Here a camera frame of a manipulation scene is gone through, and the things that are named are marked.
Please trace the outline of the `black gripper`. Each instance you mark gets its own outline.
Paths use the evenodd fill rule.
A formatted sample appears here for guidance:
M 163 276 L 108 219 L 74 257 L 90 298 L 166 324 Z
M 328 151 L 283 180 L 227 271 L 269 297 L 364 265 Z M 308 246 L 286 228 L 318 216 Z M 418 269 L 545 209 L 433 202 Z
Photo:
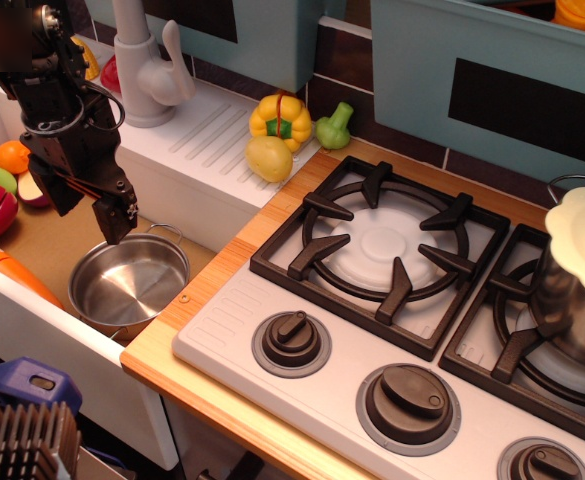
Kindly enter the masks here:
M 65 216 L 85 197 L 107 244 L 137 227 L 137 198 L 115 160 L 125 118 L 110 94 L 24 94 L 20 98 L 30 150 L 29 172 L 53 209 Z

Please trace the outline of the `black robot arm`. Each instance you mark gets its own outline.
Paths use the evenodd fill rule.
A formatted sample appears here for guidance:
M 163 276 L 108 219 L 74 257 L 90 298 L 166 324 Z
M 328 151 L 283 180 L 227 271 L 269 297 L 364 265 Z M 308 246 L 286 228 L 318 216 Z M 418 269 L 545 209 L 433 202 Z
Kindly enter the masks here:
M 137 226 L 137 197 L 118 166 L 122 103 L 89 81 L 63 1 L 0 1 L 0 87 L 18 103 L 29 171 L 64 216 L 84 197 L 107 243 Z

